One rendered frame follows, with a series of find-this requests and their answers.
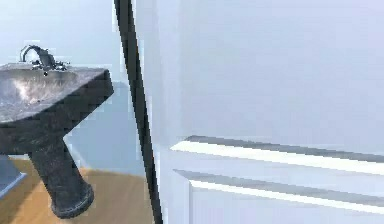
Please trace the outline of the white panelled room door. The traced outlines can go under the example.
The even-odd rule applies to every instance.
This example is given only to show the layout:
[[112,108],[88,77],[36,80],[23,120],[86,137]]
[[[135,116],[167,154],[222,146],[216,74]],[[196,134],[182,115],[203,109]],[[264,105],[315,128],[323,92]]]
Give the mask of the white panelled room door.
[[114,0],[155,224],[384,224],[384,0]]

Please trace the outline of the chrome sink faucet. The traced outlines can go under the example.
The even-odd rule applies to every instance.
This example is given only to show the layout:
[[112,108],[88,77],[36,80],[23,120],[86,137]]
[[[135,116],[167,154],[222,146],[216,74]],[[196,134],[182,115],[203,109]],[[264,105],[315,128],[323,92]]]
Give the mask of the chrome sink faucet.
[[26,45],[20,50],[19,58],[20,62],[27,62],[27,54],[33,50],[38,58],[32,60],[30,64],[32,65],[32,70],[41,70],[44,76],[48,75],[49,71],[66,71],[67,62],[56,61],[54,56],[49,53],[48,49],[43,49],[37,45]]

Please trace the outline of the dark grey pedestal sink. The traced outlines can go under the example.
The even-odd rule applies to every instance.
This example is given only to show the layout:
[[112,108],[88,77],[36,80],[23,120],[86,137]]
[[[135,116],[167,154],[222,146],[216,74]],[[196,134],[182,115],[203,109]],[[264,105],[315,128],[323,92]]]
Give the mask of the dark grey pedestal sink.
[[105,68],[0,66],[0,155],[29,156],[61,219],[80,215],[94,200],[64,136],[112,94]]

